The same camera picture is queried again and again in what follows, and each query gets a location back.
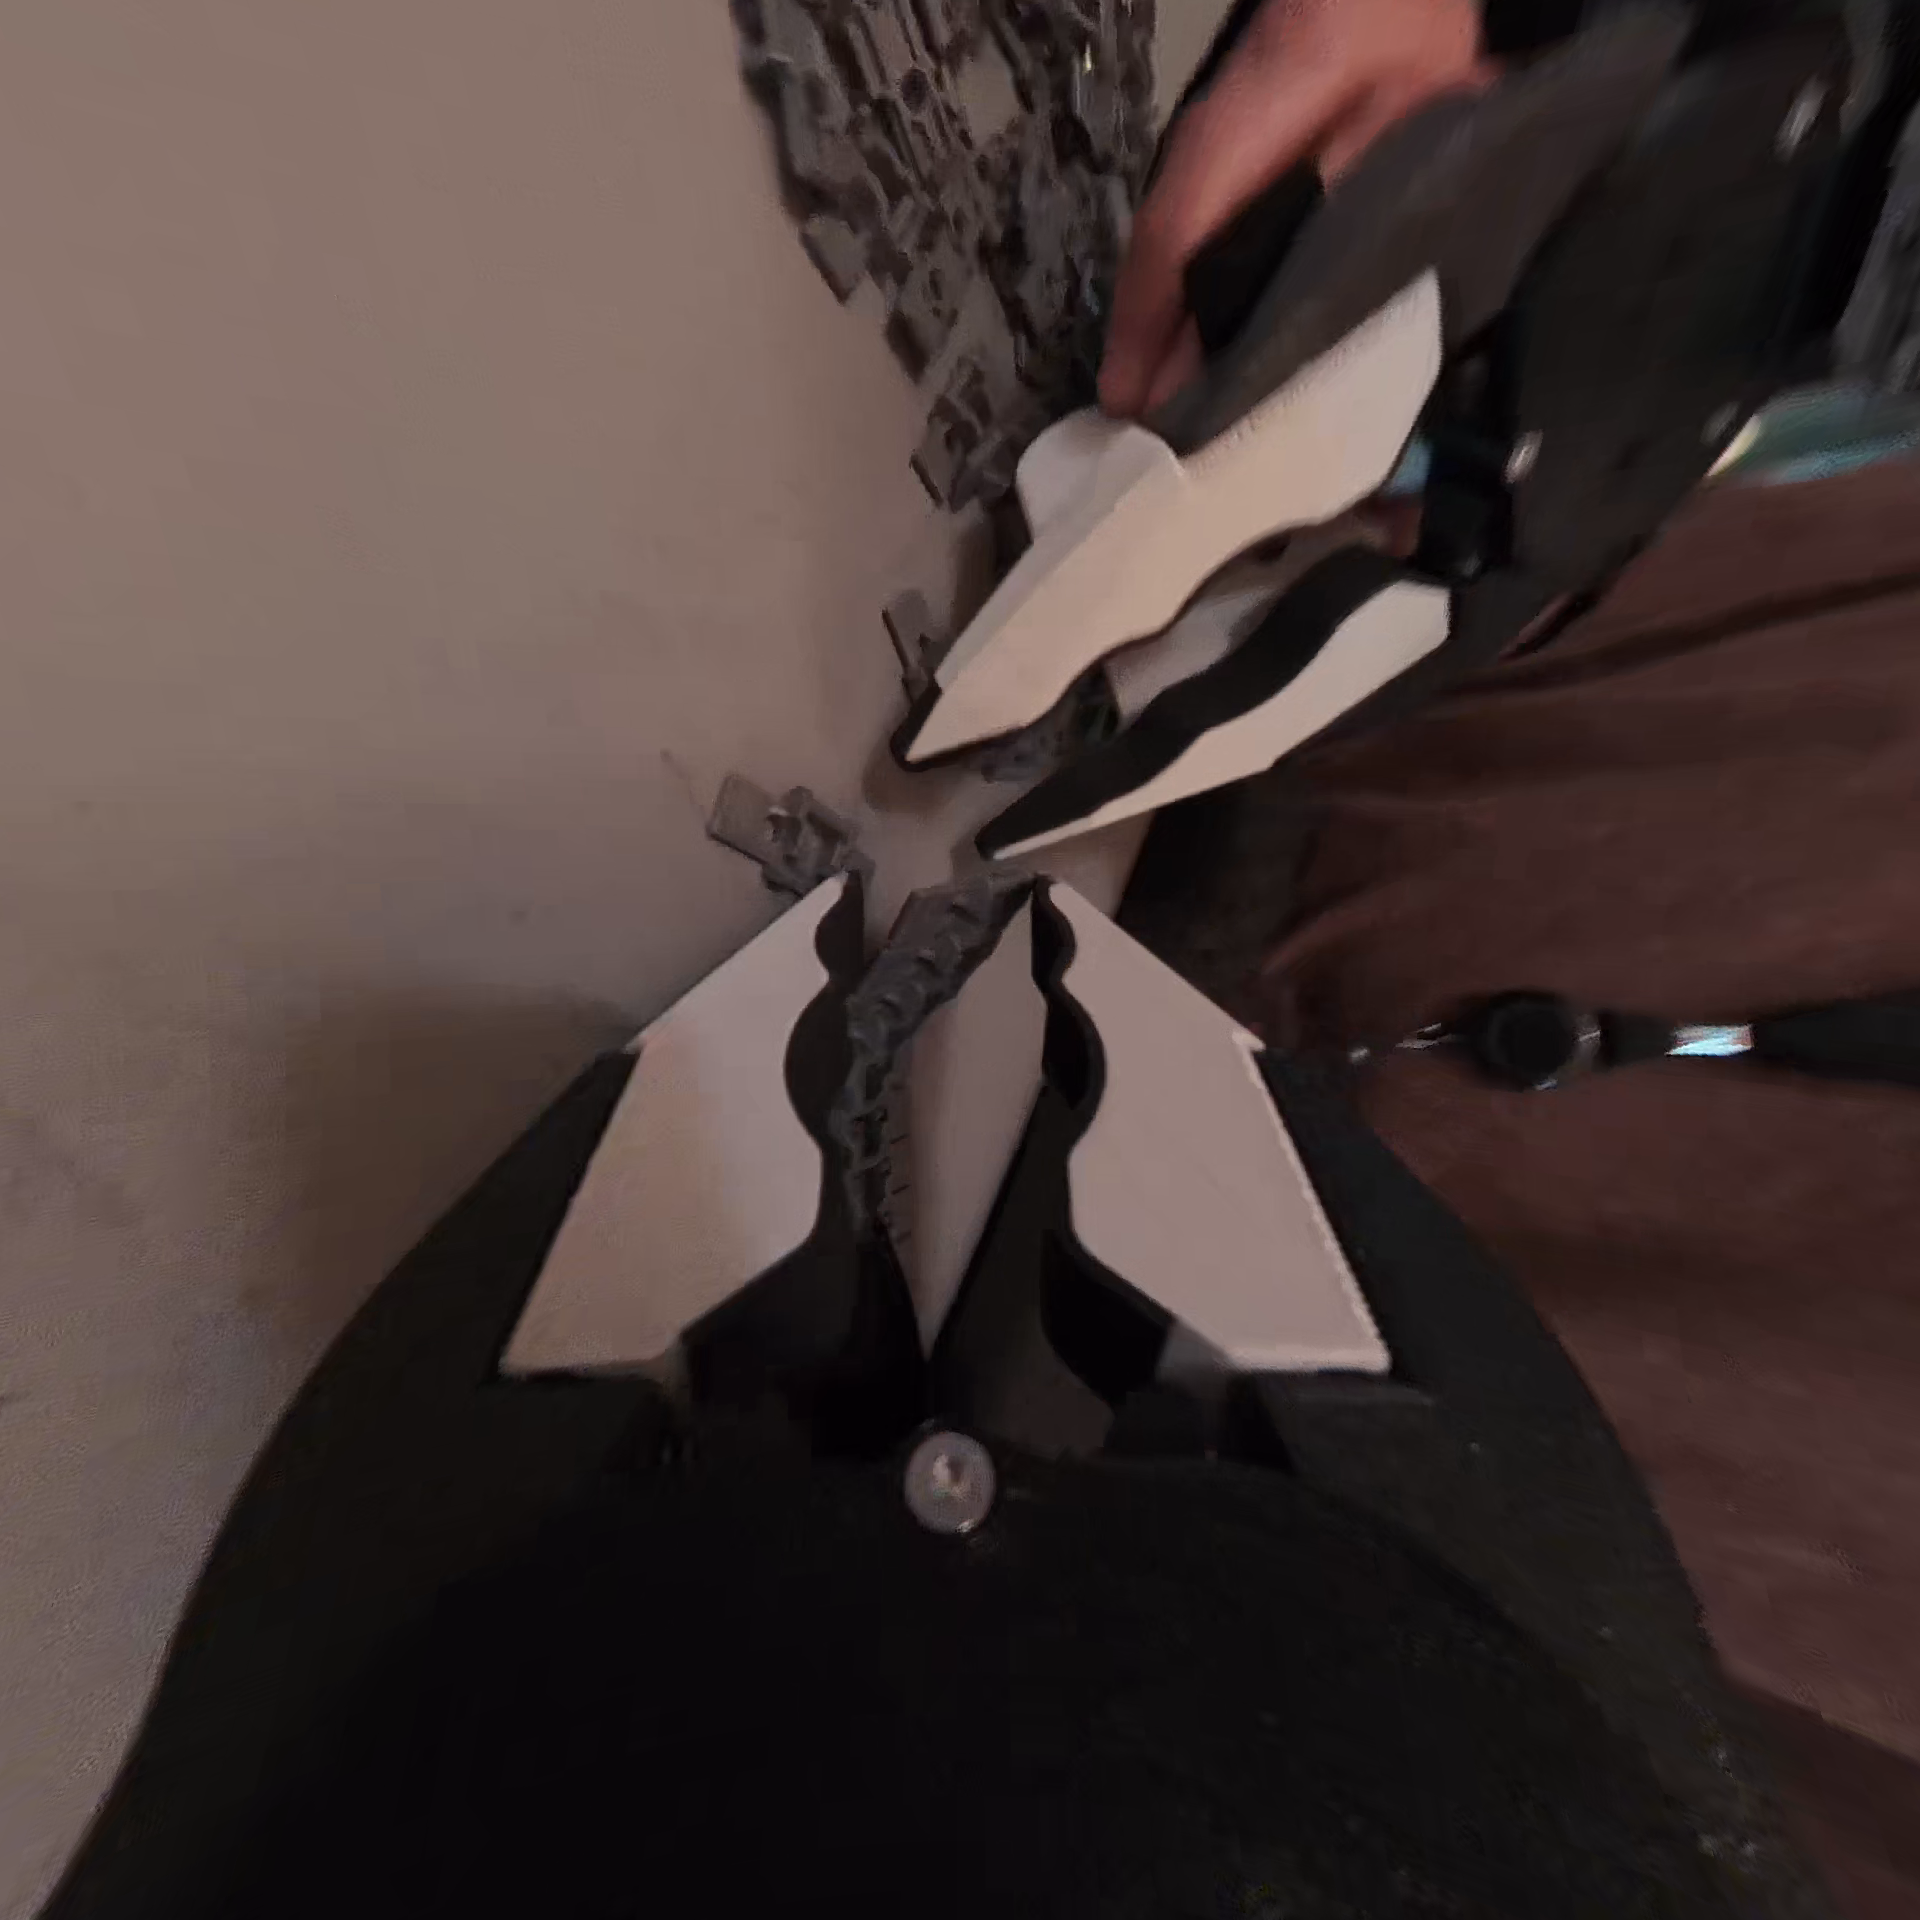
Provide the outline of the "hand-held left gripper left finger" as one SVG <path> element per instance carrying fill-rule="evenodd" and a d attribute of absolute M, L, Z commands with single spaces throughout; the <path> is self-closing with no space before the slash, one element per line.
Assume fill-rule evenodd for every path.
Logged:
<path fill-rule="evenodd" d="M 699 1318 L 802 1249 L 825 1151 L 786 1059 L 857 969 L 861 893 L 853 873 L 821 881 L 628 1044 L 503 1377 L 655 1374 Z"/>

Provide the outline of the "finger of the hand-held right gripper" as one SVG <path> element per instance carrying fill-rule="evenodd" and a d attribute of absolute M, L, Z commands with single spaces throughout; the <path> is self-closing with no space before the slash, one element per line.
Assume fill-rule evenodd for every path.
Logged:
<path fill-rule="evenodd" d="M 977 831 L 986 859 L 1057 847 L 1260 777 L 1433 655 L 1453 595 L 1394 561 L 1319 561 L 1225 653 Z"/>
<path fill-rule="evenodd" d="M 1193 453 L 1140 423 L 1069 417 L 1091 463 L 933 670 L 897 735 L 906 769 L 1038 724 L 1116 652 L 1164 634 L 1230 562 L 1374 497 L 1445 356 L 1423 273 Z"/>

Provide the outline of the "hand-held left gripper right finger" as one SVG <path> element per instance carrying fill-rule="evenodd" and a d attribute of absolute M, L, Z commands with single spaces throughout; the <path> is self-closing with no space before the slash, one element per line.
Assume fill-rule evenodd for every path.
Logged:
<path fill-rule="evenodd" d="M 1386 1377 L 1258 1035 L 1066 882 L 1031 933 L 1069 1259 L 1172 1335 L 1178 1371 Z"/>

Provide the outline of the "pile of grey track pieces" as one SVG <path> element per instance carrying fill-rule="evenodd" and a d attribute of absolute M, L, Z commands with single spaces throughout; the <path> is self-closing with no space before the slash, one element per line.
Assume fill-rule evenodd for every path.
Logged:
<path fill-rule="evenodd" d="M 1089 406 L 1157 146 L 1147 2 L 733 2 L 781 199 L 924 404 L 909 468 L 995 582 L 1034 439 Z"/>

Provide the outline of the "grey desk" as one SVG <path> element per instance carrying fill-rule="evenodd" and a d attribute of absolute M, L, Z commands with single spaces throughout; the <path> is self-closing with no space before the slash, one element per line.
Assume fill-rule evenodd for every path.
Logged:
<path fill-rule="evenodd" d="M 867 779 L 924 403 L 727 4 L 5 4 L 5 1910 L 305 1370 Z"/>

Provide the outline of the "person's right hand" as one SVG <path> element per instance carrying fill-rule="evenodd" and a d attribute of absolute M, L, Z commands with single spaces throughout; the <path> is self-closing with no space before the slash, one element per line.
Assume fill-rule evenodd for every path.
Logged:
<path fill-rule="evenodd" d="M 1097 398 L 1159 410 L 1201 369 L 1190 261 L 1299 165 L 1330 181 L 1436 99 L 1493 67 L 1476 2 L 1261 2 L 1211 82 L 1180 111 L 1137 211 L 1113 293 Z"/>

